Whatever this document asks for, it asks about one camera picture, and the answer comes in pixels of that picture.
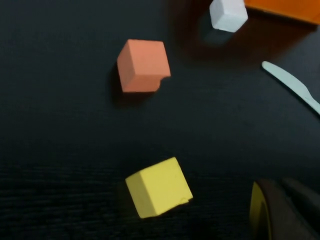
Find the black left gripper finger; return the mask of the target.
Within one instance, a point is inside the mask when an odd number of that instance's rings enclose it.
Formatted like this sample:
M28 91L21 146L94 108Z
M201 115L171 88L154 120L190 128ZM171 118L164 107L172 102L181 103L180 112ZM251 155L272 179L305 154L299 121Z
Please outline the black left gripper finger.
M293 178L258 179L252 186L249 222L255 240L318 240L320 195Z

